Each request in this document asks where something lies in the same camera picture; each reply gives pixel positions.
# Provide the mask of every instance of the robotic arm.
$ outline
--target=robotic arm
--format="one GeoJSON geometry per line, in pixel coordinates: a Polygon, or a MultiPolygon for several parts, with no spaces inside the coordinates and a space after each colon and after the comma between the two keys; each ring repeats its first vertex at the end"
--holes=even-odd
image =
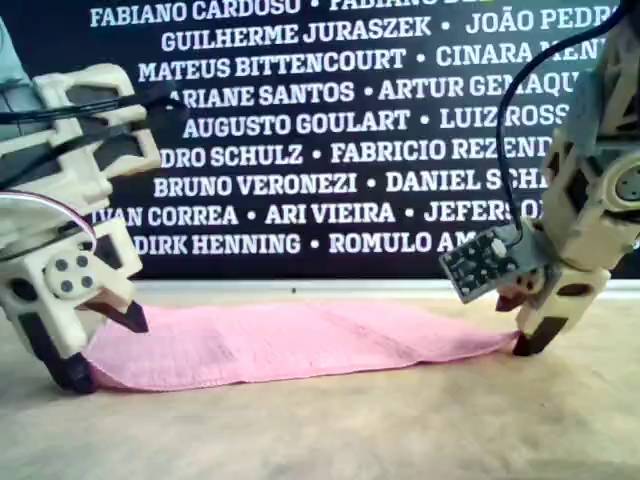
{"type": "Polygon", "coordinates": [[[464,303],[497,290],[496,310],[519,308],[515,355],[541,353],[569,331],[640,235],[640,2],[623,0],[605,23],[593,32],[607,33],[598,65],[580,75],[542,164],[542,216],[515,218],[440,258],[464,303]]]}
{"type": "Polygon", "coordinates": [[[126,225],[83,220],[109,205],[112,178],[160,166],[137,102],[115,65],[31,80],[0,19],[0,307],[53,380],[76,393],[95,390],[78,310],[147,331],[126,225]]]}

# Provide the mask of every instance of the wire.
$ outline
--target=wire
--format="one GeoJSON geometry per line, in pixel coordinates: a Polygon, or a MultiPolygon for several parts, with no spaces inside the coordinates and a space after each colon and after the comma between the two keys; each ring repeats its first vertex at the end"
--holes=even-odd
{"type": "Polygon", "coordinates": [[[166,82],[156,85],[145,92],[125,95],[109,100],[101,100],[83,105],[71,105],[67,107],[53,108],[48,110],[29,110],[23,112],[0,112],[0,124],[14,123],[38,123],[51,120],[63,120],[67,118],[77,118],[96,115],[98,113],[110,112],[133,105],[148,107],[157,105],[158,102],[170,99],[169,95],[175,90],[175,82],[166,82]]]}
{"type": "MultiPolygon", "coordinates": [[[[175,112],[180,115],[180,118],[188,113],[188,109],[184,106],[184,104],[177,100],[166,98],[162,99],[162,101],[159,101],[156,105],[151,105],[150,107],[148,107],[147,118],[151,118],[156,113],[156,109],[158,108],[158,106],[165,106],[164,104],[172,106],[175,109],[175,112]]],[[[18,172],[4,179],[2,182],[0,182],[0,190],[6,190],[8,188],[13,188],[17,185],[20,185],[22,183],[22,179],[26,178],[38,168],[46,165],[47,163],[57,161],[59,157],[69,152],[82,147],[86,147],[88,145],[92,145],[94,143],[105,142],[121,135],[130,135],[138,130],[144,130],[148,128],[151,127],[149,126],[148,121],[145,120],[142,122],[136,122],[135,124],[112,125],[110,127],[105,127],[98,132],[84,134],[80,137],[75,137],[67,140],[66,142],[54,147],[51,152],[48,152],[46,155],[43,155],[41,157],[37,157],[35,160],[27,163],[18,172]]]]}
{"type": "Polygon", "coordinates": [[[498,119],[496,125],[496,150],[498,156],[498,166],[500,169],[500,179],[502,181],[502,186],[504,189],[505,196],[507,197],[507,202],[509,204],[509,209],[511,210],[511,217],[515,223],[517,229],[517,238],[514,242],[512,242],[509,246],[513,246],[518,244],[522,240],[522,236],[524,234],[522,227],[522,220],[519,215],[519,205],[516,203],[516,200],[513,195],[513,190],[511,188],[511,183],[509,182],[509,163],[507,159],[507,154],[504,149],[504,130],[505,130],[505,118],[507,115],[507,110],[511,101],[515,97],[518,87],[522,82],[524,82],[527,77],[542,63],[544,63],[549,58],[553,57],[555,54],[562,52],[563,50],[573,47],[574,45],[578,45],[582,42],[586,42],[596,37],[600,37],[606,33],[608,33],[611,29],[613,29],[618,23],[622,21],[622,19],[633,10],[635,7],[635,0],[623,0],[620,6],[616,9],[615,12],[611,14],[607,20],[602,22],[597,27],[589,29],[587,31],[578,33],[572,37],[561,40],[560,42],[550,46],[546,50],[540,52],[536,55],[533,60],[531,60],[527,65],[524,66],[522,70],[518,72],[515,76],[509,88],[505,92],[502,100],[500,101],[500,106],[498,108],[498,119]]]}
{"type": "Polygon", "coordinates": [[[38,203],[50,209],[56,210],[68,217],[73,223],[80,227],[83,232],[87,234],[87,236],[91,239],[91,253],[95,253],[96,249],[98,248],[98,237],[93,227],[84,218],[82,218],[82,216],[78,212],[76,212],[72,208],[69,208],[63,203],[54,200],[53,198],[36,193],[6,190],[0,192],[0,200],[24,200],[28,202],[38,203]]]}

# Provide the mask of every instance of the black banner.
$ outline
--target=black banner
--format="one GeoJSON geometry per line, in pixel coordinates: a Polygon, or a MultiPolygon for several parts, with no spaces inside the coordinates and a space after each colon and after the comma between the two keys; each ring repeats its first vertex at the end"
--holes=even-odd
{"type": "MultiPolygon", "coordinates": [[[[163,168],[118,179],[140,278],[436,279],[437,257],[509,213],[495,152],[512,76],[616,1],[11,2],[32,75],[116,63],[176,80],[192,108],[157,135],[163,168]]],[[[604,38],[548,61],[507,115],[522,213],[577,75],[604,38]]],[[[630,257],[618,277],[633,278],[630,257]]]]}

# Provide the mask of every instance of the pink towel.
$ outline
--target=pink towel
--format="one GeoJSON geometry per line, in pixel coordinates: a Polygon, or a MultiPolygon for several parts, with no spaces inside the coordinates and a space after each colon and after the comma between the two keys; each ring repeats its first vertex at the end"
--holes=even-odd
{"type": "Polygon", "coordinates": [[[86,349],[100,386],[159,392],[395,369],[491,353],[517,336],[376,301],[145,311],[149,333],[108,322],[86,349]]]}

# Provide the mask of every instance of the table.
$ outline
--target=table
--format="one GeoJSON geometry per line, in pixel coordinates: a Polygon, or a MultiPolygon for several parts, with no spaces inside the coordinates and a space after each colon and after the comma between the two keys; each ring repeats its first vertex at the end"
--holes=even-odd
{"type": "MultiPolygon", "coordinates": [[[[145,304],[263,301],[146,292],[145,304]]],[[[492,303],[403,300],[496,330],[492,303]]],[[[541,356],[168,394],[52,387],[0,322],[7,480],[640,478],[640,313],[599,300],[541,356]]]]}

